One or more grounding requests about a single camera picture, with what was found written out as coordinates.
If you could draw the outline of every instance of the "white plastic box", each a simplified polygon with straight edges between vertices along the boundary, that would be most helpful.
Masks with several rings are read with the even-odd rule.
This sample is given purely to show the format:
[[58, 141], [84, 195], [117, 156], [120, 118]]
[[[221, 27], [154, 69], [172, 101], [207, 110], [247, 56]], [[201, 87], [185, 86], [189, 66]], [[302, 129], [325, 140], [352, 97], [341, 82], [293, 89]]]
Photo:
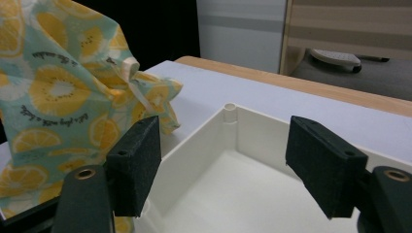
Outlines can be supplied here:
[[[136, 232], [358, 232], [329, 220], [286, 165], [289, 123], [226, 104], [163, 158]], [[368, 169], [410, 164], [361, 149]]]

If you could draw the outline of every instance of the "lemon print fabric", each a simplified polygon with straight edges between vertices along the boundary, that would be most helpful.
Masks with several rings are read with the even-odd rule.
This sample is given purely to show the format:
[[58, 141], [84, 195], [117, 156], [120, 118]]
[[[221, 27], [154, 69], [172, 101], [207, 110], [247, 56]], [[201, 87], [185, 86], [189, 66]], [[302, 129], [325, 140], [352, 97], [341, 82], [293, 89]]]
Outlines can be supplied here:
[[90, 89], [68, 70], [45, 65], [37, 70], [29, 95], [40, 113], [64, 117], [83, 105]]
[[53, 0], [53, 2], [58, 8], [74, 17], [84, 19], [103, 17], [100, 13], [95, 12], [93, 9], [73, 2], [72, 0]]
[[0, 57], [16, 57], [24, 43], [20, 0], [0, 1]]
[[62, 48], [67, 49], [68, 38], [66, 27], [60, 19], [50, 13], [39, 13], [37, 20], [45, 30], [47, 36], [56, 41]]
[[79, 36], [81, 60], [90, 60], [102, 50], [104, 37], [100, 27], [93, 26]]
[[[10, 149], [0, 167], [3, 214], [48, 201], [69, 172], [103, 164], [140, 119], [159, 116], [164, 134], [180, 126], [170, 101], [182, 84], [138, 69], [121, 25], [93, 9], [0, 0], [0, 113]], [[132, 232], [133, 221], [119, 217], [116, 228]]]
[[61, 138], [58, 133], [47, 128], [32, 128], [18, 133], [11, 144], [12, 152], [18, 153], [58, 146], [61, 144]]
[[41, 166], [7, 166], [0, 177], [0, 196], [14, 196], [39, 188], [49, 172]]

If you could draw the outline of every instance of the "black wall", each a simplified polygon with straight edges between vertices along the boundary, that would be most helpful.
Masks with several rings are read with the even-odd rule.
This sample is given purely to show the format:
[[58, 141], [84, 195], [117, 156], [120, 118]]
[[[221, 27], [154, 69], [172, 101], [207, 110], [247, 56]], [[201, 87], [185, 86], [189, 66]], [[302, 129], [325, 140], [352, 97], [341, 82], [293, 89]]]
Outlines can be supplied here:
[[196, 0], [75, 1], [121, 26], [140, 70], [184, 55], [200, 57]]

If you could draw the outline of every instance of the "white table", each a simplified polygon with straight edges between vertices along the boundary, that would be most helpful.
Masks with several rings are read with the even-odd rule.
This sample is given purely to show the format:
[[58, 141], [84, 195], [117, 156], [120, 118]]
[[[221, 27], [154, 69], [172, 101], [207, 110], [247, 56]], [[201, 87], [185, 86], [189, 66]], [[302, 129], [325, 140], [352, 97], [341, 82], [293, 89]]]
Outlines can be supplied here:
[[184, 84], [171, 102], [182, 124], [172, 135], [162, 136], [166, 154], [201, 126], [226, 103], [235, 103], [278, 119], [311, 118], [359, 148], [395, 160], [412, 162], [412, 117], [303, 93], [276, 85], [239, 79], [173, 61], [147, 70]]

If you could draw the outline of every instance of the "wooden table edge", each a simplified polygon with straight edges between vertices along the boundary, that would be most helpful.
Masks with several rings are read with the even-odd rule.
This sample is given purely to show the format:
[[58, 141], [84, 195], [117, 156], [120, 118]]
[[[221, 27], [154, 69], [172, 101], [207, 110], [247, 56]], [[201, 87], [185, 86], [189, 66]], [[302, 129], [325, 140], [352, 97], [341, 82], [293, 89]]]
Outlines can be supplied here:
[[274, 73], [231, 65], [194, 56], [182, 56], [176, 59], [175, 62], [252, 81], [269, 83], [288, 89], [363, 106], [369, 109], [412, 117], [411, 101], [352, 90], [329, 84], [305, 81], [293, 77], [282, 76]]

